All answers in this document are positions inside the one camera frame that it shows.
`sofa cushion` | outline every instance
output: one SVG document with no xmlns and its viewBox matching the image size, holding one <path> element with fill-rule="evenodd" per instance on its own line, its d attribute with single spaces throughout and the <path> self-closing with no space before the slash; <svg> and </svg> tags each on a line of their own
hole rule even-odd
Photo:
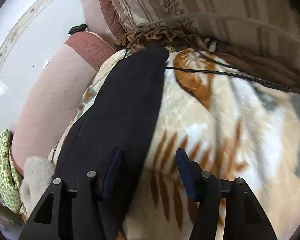
<svg viewBox="0 0 300 240">
<path fill-rule="evenodd" d="M 23 175 L 27 158 L 47 158 L 76 113 L 91 78 L 114 53 L 91 33 L 75 33 L 50 60 L 31 89 L 12 140 L 12 158 Z"/>
<path fill-rule="evenodd" d="M 84 0 L 84 18 L 89 31 L 99 35 L 114 48 L 114 43 L 125 31 L 111 0 Z"/>
</svg>

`fleece blanket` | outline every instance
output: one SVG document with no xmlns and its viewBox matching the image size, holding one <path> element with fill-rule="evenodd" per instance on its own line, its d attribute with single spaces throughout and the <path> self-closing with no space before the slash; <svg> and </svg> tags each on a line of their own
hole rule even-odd
<svg viewBox="0 0 300 240">
<path fill-rule="evenodd" d="M 111 56 L 87 88 L 73 122 L 49 155 L 54 164 L 69 129 L 91 107 L 124 53 Z M 167 66 L 239 73 L 192 49 L 170 53 Z M 156 129 L 120 237 L 189 238 L 198 203 L 187 197 L 180 179 L 178 148 L 218 178 L 244 178 L 278 239 L 289 239 L 295 232 L 300 224 L 299 95 L 225 75 L 166 70 Z M 221 201 L 216 239 L 223 237 L 225 205 Z"/>
</svg>

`pillow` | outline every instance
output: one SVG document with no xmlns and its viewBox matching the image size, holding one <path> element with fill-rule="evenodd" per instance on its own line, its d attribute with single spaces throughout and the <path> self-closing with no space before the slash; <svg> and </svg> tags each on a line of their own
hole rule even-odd
<svg viewBox="0 0 300 240">
<path fill-rule="evenodd" d="M 111 0 L 84 0 L 84 18 L 89 31 L 99 35 L 113 48 L 125 31 L 122 28 Z"/>
<path fill-rule="evenodd" d="M 183 26 L 300 71 L 300 15 L 289 0 L 112 0 L 125 31 Z"/>
<path fill-rule="evenodd" d="M 29 157 L 48 157 L 74 118 L 91 78 L 113 53 L 95 34 L 79 32 L 52 57 L 16 125 L 11 153 L 20 174 Z"/>
</svg>

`wire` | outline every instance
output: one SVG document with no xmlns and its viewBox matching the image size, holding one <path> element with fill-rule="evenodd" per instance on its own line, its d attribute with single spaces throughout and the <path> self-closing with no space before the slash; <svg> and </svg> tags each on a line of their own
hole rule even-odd
<svg viewBox="0 0 300 240">
<path fill-rule="evenodd" d="M 225 76 L 231 76 L 231 77 L 236 77 L 236 78 L 241 78 L 249 81 L 254 81 L 257 83 L 262 84 L 265 87 L 272 88 L 272 89 L 277 89 L 281 90 L 284 92 L 294 92 L 294 90 L 290 87 L 287 87 L 285 85 L 279 84 L 279 83 L 273 83 L 273 82 L 268 82 L 264 81 L 262 79 L 254 78 L 254 77 L 249 77 L 249 76 L 244 76 L 244 75 L 239 75 L 235 73 L 230 73 L 230 72 L 222 72 L 222 71 L 215 71 L 215 70 L 204 70 L 204 69 L 189 69 L 189 68 L 178 68 L 178 67 L 166 67 L 166 69 L 174 69 L 174 70 L 179 70 L 183 72 L 191 72 L 191 73 L 205 73 L 205 74 L 217 74 L 217 75 L 225 75 Z"/>
<path fill-rule="evenodd" d="M 135 40 L 135 41 L 130 45 L 129 48 L 127 47 L 127 51 L 126 51 L 126 53 L 124 54 L 123 59 L 126 58 L 126 56 L 127 56 L 128 52 L 130 51 L 131 47 L 132 47 L 136 42 L 137 42 L 137 40 Z"/>
<path fill-rule="evenodd" d="M 190 46 L 192 45 L 184 37 L 182 37 L 182 38 L 183 38 L 183 40 L 185 40 L 188 43 L 188 45 L 190 45 Z M 129 46 L 129 48 L 127 48 L 127 51 L 126 51 L 126 53 L 123 56 L 124 59 L 126 58 L 126 56 L 127 56 L 128 52 L 130 51 L 131 47 L 136 42 L 137 42 L 137 40 L 135 40 Z M 210 62 L 212 62 L 214 64 L 218 64 L 218 65 L 221 65 L 221 66 L 224 66 L 224 67 L 228 67 L 228 68 L 239 69 L 236 66 L 223 64 L 221 62 L 213 60 L 213 59 L 207 57 L 206 55 L 204 55 L 203 53 L 201 53 L 199 50 L 197 50 L 196 52 L 199 52 L 200 55 L 204 59 L 206 59 L 206 60 L 208 60 L 208 61 L 210 61 Z M 284 92 L 295 92 L 293 88 L 285 86 L 285 85 L 280 84 L 280 83 L 270 82 L 270 81 L 266 81 L 266 80 L 262 80 L 262 79 L 258 79 L 258 78 L 254 78 L 254 77 L 250 77 L 250 76 L 240 75 L 240 74 L 236 74 L 236 73 L 231 73 L 231 72 L 222 72 L 222 71 L 204 70 L 204 69 L 188 69 L 188 68 L 178 68 L 178 67 L 166 67 L 166 69 L 173 69 L 173 70 L 179 70 L 179 71 L 191 72 L 191 73 L 205 73 L 205 74 L 216 74 L 216 75 L 231 76 L 231 77 L 241 78 L 241 79 L 248 80 L 248 81 L 257 82 L 257 83 L 262 84 L 263 86 L 268 87 L 268 88 L 272 88 L 272 89 L 276 89 L 276 90 L 281 90 L 281 91 L 284 91 Z"/>
</svg>

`metal screw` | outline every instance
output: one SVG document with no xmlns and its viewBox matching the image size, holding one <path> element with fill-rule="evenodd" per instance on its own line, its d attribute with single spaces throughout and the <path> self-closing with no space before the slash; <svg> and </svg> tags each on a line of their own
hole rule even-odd
<svg viewBox="0 0 300 240">
<path fill-rule="evenodd" d="M 245 181 L 244 181 L 243 178 L 236 178 L 236 179 L 235 179 L 235 182 L 238 183 L 238 184 L 240 184 L 240 185 L 242 185 L 242 184 L 245 183 Z"/>
<path fill-rule="evenodd" d="M 209 46 L 209 52 L 211 53 L 215 52 L 217 50 L 217 44 L 218 44 L 217 41 L 211 42 Z"/>
<path fill-rule="evenodd" d="M 208 171 L 203 171 L 203 172 L 201 172 L 201 176 L 204 177 L 204 178 L 208 178 L 208 177 L 211 176 L 211 174 Z"/>
<path fill-rule="evenodd" d="M 89 171 L 89 172 L 87 173 L 87 176 L 90 177 L 90 178 L 92 178 L 92 177 L 94 177 L 96 174 L 97 174 L 97 173 L 96 173 L 95 171 Z"/>
<path fill-rule="evenodd" d="M 55 185 L 60 184 L 60 182 L 61 182 L 61 179 L 60 179 L 60 178 L 55 178 L 55 179 L 53 180 L 53 184 L 55 184 Z"/>
</svg>

